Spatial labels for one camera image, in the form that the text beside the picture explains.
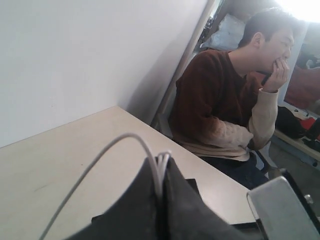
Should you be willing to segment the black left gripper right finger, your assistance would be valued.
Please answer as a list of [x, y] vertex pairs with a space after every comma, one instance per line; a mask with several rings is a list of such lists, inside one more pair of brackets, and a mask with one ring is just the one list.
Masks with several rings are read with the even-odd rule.
[[190, 186], [172, 157], [163, 171], [163, 203], [170, 240], [261, 240], [261, 234], [243, 232], [213, 212]]

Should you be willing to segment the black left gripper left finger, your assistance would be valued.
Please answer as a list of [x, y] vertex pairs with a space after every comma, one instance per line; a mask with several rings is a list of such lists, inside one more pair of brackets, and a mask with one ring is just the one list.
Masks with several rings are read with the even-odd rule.
[[147, 159], [123, 195], [69, 240], [158, 240], [157, 198]]

